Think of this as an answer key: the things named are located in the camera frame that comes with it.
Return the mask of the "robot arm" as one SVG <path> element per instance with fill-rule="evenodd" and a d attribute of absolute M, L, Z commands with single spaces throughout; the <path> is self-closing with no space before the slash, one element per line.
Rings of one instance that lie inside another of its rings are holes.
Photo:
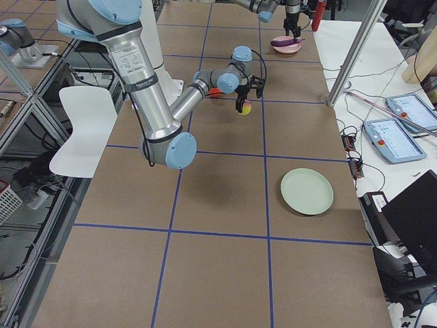
<path fill-rule="evenodd" d="M 291 41 L 278 41 L 273 42 L 275 46 L 285 46 L 291 44 L 300 43 L 301 26 L 298 25 L 300 13 L 305 13 L 309 19 L 311 19 L 311 10 L 309 9 L 308 1 L 300 0 L 287 0 L 287 1 L 275 1 L 275 0 L 237 0 L 231 1 L 248 11 L 255 13 L 258 20 L 262 23 L 269 23 L 273 17 L 274 12 L 280 5 L 285 6 L 285 18 L 283 21 L 283 28 L 285 35 L 289 36 L 292 33 Z"/>
<path fill-rule="evenodd" d="M 57 26 L 65 36 L 104 45 L 124 90 L 140 114 L 140 149 L 150 164 L 171 169 L 189 166 L 197 152 L 193 135 L 182 121 L 213 88 L 237 93 L 236 110 L 246 111 L 251 90 L 262 96 L 265 79 L 251 72 L 253 50 L 238 46 L 223 69 L 200 70 L 185 91 L 168 104 L 141 40 L 141 1 L 57 1 Z"/>

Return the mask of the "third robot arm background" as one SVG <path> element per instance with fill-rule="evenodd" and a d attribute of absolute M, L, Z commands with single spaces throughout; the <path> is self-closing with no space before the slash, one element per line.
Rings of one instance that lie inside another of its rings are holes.
<path fill-rule="evenodd" d="M 17 68 L 43 68 L 59 54 L 58 49 L 57 45 L 39 44 L 20 19 L 1 22 L 1 50 Z"/>

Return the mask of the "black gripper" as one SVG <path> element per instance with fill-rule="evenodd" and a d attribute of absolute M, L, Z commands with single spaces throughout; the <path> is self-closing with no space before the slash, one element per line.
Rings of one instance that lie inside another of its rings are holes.
<path fill-rule="evenodd" d="M 294 43 L 300 42 L 301 26 L 297 25 L 300 13 L 308 8 L 307 1 L 301 0 L 286 0 L 285 4 L 285 20 L 283 21 L 283 28 L 285 35 L 290 35 L 290 26 L 292 26 L 292 34 Z"/>
<path fill-rule="evenodd" d="M 251 101 L 247 99 L 251 90 L 255 90 L 256 98 L 261 98 L 264 93 L 264 87 L 265 79 L 253 75 L 250 76 L 249 80 L 244 85 L 239 85 L 237 87 L 238 98 L 236 100 L 236 111 L 242 113 L 244 103 L 251 104 Z"/>

